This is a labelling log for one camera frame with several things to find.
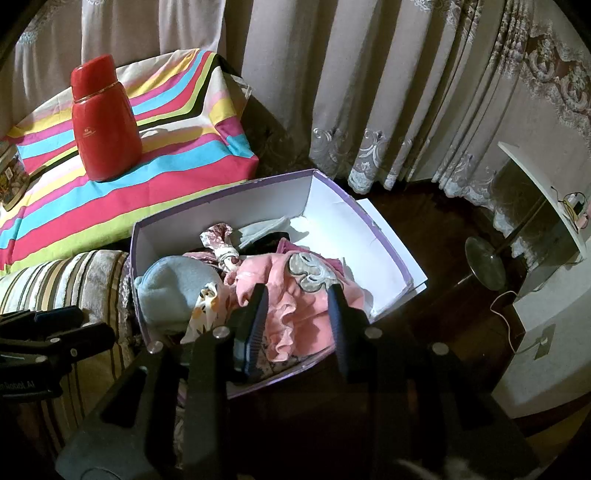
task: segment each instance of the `pink clothing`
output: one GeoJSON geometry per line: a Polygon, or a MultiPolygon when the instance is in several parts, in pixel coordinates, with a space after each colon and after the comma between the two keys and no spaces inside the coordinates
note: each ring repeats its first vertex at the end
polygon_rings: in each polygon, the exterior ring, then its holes
{"type": "Polygon", "coordinates": [[[269,291],[265,337],[272,362],[311,355],[333,344],[327,296],[332,284],[342,285],[350,306],[363,308],[361,288],[309,252],[248,257],[236,273],[240,306],[248,304],[257,283],[269,291]]]}
{"type": "Polygon", "coordinates": [[[187,252],[183,254],[184,257],[191,257],[197,260],[206,263],[207,265],[211,265],[213,268],[217,268],[221,270],[222,268],[219,266],[219,262],[217,261],[216,256],[213,252],[187,252]]]}
{"type": "MultiPolygon", "coordinates": [[[[287,238],[282,238],[281,240],[279,240],[279,244],[277,245],[277,252],[275,252],[275,253],[276,254],[284,254],[284,253],[287,253],[290,251],[309,252],[309,253],[314,254],[313,251],[308,250],[307,248],[303,248],[298,245],[292,244],[287,238]]],[[[343,264],[341,263],[341,261],[338,258],[324,258],[322,255],[319,255],[319,254],[314,254],[314,255],[316,255],[317,257],[320,257],[322,260],[324,260],[325,263],[328,263],[332,268],[334,268],[341,275],[345,274],[345,271],[343,269],[343,264]]]]}

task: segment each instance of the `wall outlet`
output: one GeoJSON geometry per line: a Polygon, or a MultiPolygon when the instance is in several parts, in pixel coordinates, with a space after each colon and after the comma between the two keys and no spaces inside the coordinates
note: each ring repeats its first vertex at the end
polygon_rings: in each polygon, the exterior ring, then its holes
{"type": "Polygon", "coordinates": [[[540,346],[538,347],[538,351],[535,353],[534,360],[542,358],[544,355],[548,355],[548,352],[550,352],[550,345],[552,344],[552,338],[554,338],[555,329],[556,324],[553,323],[552,325],[548,325],[542,331],[542,335],[540,337],[540,346]]]}

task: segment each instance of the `table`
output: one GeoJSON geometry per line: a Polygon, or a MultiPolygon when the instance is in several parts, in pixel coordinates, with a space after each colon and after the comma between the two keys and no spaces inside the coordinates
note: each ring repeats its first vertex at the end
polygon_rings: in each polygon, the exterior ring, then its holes
{"type": "Polygon", "coordinates": [[[494,248],[489,242],[477,236],[471,236],[466,240],[465,253],[468,264],[474,276],[490,290],[500,290],[505,286],[505,267],[499,257],[499,253],[513,243],[521,230],[528,225],[531,219],[540,209],[549,203],[564,224],[567,232],[574,241],[583,259],[587,258],[587,246],[571,220],[563,211],[562,205],[558,202],[560,193],[553,188],[552,182],[542,172],[535,161],[520,147],[498,142],[499,148],[505,152],[510,159],[533,181],[541,193],[538,201],[526,214],[519,225],[507,236],[505,241],[498,248],[494,248]]]}

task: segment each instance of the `pink ruffled fabric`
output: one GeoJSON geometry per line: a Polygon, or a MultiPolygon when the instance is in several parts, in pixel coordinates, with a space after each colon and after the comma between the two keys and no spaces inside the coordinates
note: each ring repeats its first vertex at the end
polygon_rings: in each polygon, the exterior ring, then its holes
{"type": "Polygon", "coordinates": [[[292,244],[287,238],[282,238],[281,240],[279,240],[279,243],[277,244],[277,252],[275,252],[275,253],[284,254],[286,252],[308,252],[310,254],[314,254],[317,257],[324,260],[325,263],[328,263],[332,268],[334,268],[341,275],[345,274],[345,270],[343,269],[343,264],[341,263],[341,261],[338,258],[324,258],[323,256],[321,256],[317,253],[314,253],[314,252],[308,250],[307,248],[303,248],[298,245],[292,244]]]}
{"type": "Polygon", "coordinates": [[[183,256],[195,258],[202,261],[203,263],[206,263],[207,265],[211,265],[213,268],[223,271],[219,266],[217,258],[213,252],[187,252],[183,254],[183,256]]]}
{"type": "MultiPolygon", "coordinates": [[[[283,362],[291,355],[312,355],[332,345],[333,335],[328,315],[328,295],[325,286],[310,293],[304,291],[289,269],[291,255],[256,255],[247,258],[238,268],[235,287],[238,304],[248,304],[257,283],[267,285],[269,309],[265,323],[268,341],[267,358],[283,362]]],[[[363,308],[363,290],[326,264],[343,287],[350,306],[363,308]]]]}

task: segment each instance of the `cardboard box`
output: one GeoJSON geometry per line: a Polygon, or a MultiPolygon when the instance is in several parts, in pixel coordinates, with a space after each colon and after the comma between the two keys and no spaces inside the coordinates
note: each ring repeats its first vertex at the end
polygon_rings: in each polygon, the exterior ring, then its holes
{"type": "MultiPolygon", "coordinates": [[[[424,289],[427,278],[373,205],[368,200],[361,200],[361,205],[318,170],[230,187],[136,223],[131,241],[132,276],[135,279],[143,275],[159,258],[194,251],[201,244],[199,234],[215,223],[240,228],[287,216],[291,219],[288,232],[293,243],[325,258],[343,261],[346,276],[365,291],[365,311],[373,322],[416,294],[417,287],[424,289]]],[[[145,324],[135,289],[133,294],[148,344],[161,336],[145,324]]],[[[329,353],[321,352],[294,367],[294,371],[285,371],[278,375],[280,378],[268,379],[256,388],[309,368],[329,353]]]]}

